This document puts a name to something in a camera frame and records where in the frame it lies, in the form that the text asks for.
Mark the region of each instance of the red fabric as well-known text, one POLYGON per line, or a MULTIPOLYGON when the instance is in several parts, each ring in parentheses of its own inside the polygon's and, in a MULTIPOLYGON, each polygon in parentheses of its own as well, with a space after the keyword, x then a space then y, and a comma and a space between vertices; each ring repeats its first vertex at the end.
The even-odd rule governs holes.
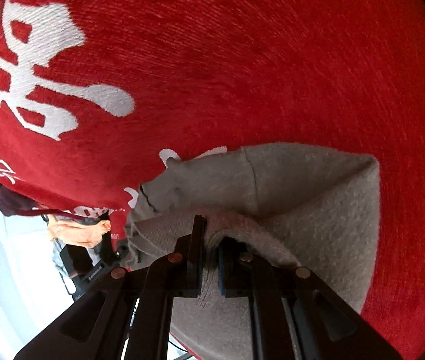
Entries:
MULTIPOLYGON (((28 98, 77 118, 77 128, 54 140, 22 127, 2 102, 0 159, 18 179, 12 184, 0 174, 0 182, 55 209, 124 210, 113 214, 117 229, 131 199, 124 188, 160 174, 165 148, 183 160, 218 146, 231 151, 278 141, 372 153, 381 164, 382 219, 362 314, 406 360, 425 349, 420 0, 11 1, 64 4, 85 35, 81 46, 36 65, 37 76, 108 84, 135 105, 118 117, 36 86, 28 98)), ((31 41, 30 29, 12 28, 31 41)), ((0 56, 20 64, 5 45, 1 21, 0 56)), ((9 79, 0 74, 3 87, 12 87, 9 79)), ((44 124, 40 113, 21 115, 44 124)))

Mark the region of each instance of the terry cloth texture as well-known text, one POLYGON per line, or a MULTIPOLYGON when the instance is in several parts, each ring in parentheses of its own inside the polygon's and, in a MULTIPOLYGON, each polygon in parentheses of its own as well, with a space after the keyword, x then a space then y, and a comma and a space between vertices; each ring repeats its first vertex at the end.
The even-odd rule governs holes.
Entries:
POLYGON ((275 143, 243 147, 168 168, 142 184, 125 228, 139 269, 173 251, 194 215, 207 219, 201 296, 175 299, 171 331, 203 360, 251 359, 248 301, 217 287, 217 245, 246 242, 278 266, 314 270, 360 311, 379 229, 379 166, 370 155, 275 143))

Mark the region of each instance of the copper screw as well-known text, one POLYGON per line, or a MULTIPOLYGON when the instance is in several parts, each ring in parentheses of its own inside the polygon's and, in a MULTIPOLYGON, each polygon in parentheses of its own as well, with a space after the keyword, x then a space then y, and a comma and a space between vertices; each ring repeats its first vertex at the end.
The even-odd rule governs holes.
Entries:
POLYGON ((181 253, 170 253, 167 255, 167 259, 169 260, 170 263, 180 263, 183 259, 182 254, 181 253))
POLYGON ((301 279, 307 279, 309 276, 311 276, 311 271, 308 268, 302 266, 296 269, 296 275, 301 279))
POLYGON ((244 261, 245 263, 247 263, 247 262, 250 263, 252 261, 252 254, 247 252, 247 251, 242 252, 240 254, 240 260, 244 261))
POLYGON ((125 269, 124 268, 114 268, 111 271, 111 277, 113 279, 122 279, 125 276, 125 269))

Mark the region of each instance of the gray cloth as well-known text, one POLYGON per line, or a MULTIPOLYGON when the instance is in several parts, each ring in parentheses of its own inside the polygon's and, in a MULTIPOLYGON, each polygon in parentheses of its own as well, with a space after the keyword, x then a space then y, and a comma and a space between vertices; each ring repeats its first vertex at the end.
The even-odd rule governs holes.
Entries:
POLYGON ((251 359, 246 299, 224 299, 214 253, 225 237, 277 266, 301 262, 360 311, 374 270, 379 232, 379 166, 370 155, 275 143, 187 162, 142 184, 126 233, 128 266, 174 249, 194 215, 207 219, 198 299, 175 299, 172 333, 203 360, 251 359))

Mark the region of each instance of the black metal bracket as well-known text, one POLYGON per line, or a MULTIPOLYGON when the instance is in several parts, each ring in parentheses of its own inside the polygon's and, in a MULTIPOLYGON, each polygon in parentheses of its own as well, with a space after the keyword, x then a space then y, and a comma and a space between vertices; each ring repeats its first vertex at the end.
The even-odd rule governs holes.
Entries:
POLYGON ((120 266, 121 260, 128 254, 128 247, 124 242, 118 242, 116 246, 116 251, 113 251, 111 234, 109 232, 103 234, 101 250, 99 252, 101 259, 93 266, 92 259, 85 247, 65 245, 64 249, 60 252, 65 269, 68 273, 72 273, 73 271, 78 272, 77 275, 70 278, 76 288, 75 292, 70 293, 65 286, 74 302, 77 302, 97 281, 120 266))
MULTIPOLYGON (((203 217, 149 268, 113 269, 26 345, 15 360, 165 360, 173 298, 200 294, 203 217), (137 300, 139 305, 132 314, 137 300)), ((248 297, 254 360, 399 360, 401 356, 318 276, 273 267, 226 238, 219 286, 248 297)))

